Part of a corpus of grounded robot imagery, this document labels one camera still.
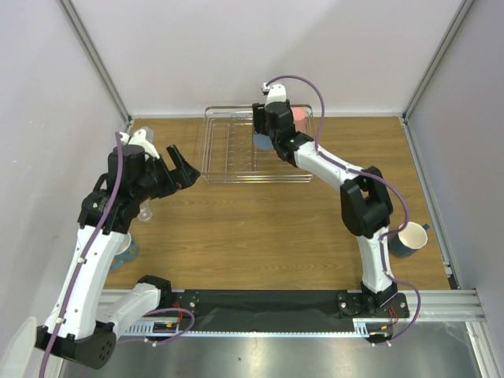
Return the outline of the light blue plastic cup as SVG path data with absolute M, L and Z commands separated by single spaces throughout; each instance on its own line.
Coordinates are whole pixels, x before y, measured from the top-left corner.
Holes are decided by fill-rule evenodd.
M 267 135 L 254 133 L 252 140 L 253 140 L 253 144 L 259 150 L 272 150 L 273 149 L 271 139 Z

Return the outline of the pink plastic cup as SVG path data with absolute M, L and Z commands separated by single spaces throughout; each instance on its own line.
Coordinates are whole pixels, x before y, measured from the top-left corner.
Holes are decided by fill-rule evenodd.
M 303 108 L 299 107 L 293 107 L 291 109 L 293 118 L 294 118 L 294 125 L 295 125 L 295 130 L 297 132 L 303 132 L 306 133 L 307 131 L 307 119 L 306 119 L 306 112 Z

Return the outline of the clear plastic cup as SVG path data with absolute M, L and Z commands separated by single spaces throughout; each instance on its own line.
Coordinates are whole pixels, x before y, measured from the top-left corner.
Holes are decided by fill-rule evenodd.
M 153 211 L 150 208 L 149 202 L 146 200 L 139 205 L 139 213 L 136 219 L 141 222 L 150 221 L 153 216 Z

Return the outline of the blue patterned cup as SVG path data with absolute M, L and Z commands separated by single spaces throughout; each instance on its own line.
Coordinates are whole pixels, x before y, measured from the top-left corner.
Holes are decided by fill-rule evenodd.
M 124 263 L 135 260 L 138 255 L 139 255 L 139 246 L 133 239 L 132 235 L 128 233 L 125 236 L 122 244 L 120 245 L 119 250 L 114 255 L 109 270 L 114 271 L 120 268 Z

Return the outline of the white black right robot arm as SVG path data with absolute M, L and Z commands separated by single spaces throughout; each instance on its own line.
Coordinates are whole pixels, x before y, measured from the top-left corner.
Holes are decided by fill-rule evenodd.
M 393 205 L 380 170 L 352 165 L 297 131 L 288 101 L 254 103 L 252 111 L 254 130 L 269 137 L 281 160 L 312 173 L 338 191 L 343 223 L 356 237 L 360 250 L 363 309 L 373 317 L 383 315 L 398 288 L 385 245 Z

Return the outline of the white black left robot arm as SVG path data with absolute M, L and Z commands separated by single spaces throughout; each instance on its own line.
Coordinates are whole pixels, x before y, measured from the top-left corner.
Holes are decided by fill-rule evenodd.
M 105 312 L 98 303 L 113 259 L 129 245 L 129 228 L 147 200 L 174 195 L 193 186 L 200 173 L 178 148 L 167 146 L 175 167 L 147 148 L 120 144 L 108 156 L 108 169 L 81 203 L 77 239 L 60 296 L 36 330 L 43 360 L 54 355 L 91 369 L 110 359 L 121 334 L 148 313 L 176 310 L 169 280 L 145 275 Z

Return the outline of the dark blue paper cup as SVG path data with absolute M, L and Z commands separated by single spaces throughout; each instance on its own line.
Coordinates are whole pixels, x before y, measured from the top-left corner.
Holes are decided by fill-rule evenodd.
M 428 224 L 410 221 L 404 229 L 388 241 L 389 253 L 397 258 L 407 258 L 428 242 Z

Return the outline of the aluminium frame rail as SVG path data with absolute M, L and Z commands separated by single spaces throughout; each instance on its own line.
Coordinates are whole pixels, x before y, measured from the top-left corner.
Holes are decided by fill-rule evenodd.
M 355 333 L 367 336 L 380 324 L 398 321 L 476 322 L 484 320 L 473 291 L 412 291 L 396 294 L 382 306 L 360 291 L 185 290 L 161 298 L 163 317 L 185 311 L 193 332 L 232 334 Z

